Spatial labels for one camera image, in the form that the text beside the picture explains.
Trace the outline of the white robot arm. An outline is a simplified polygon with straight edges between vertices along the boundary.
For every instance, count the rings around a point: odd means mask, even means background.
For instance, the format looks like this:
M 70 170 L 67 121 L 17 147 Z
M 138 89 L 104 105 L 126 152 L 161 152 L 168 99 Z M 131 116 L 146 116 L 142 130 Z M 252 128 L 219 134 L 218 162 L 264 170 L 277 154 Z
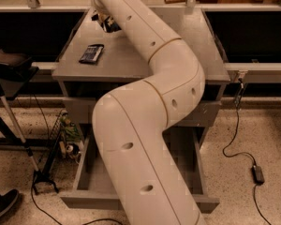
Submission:
M 141 0 L 95 0 L 148 63 L 151 76 L 103 96 L 93 112 L 99 153 L 131 225 L 206 225 L 162 133 L 199 104 L 203 68 Z

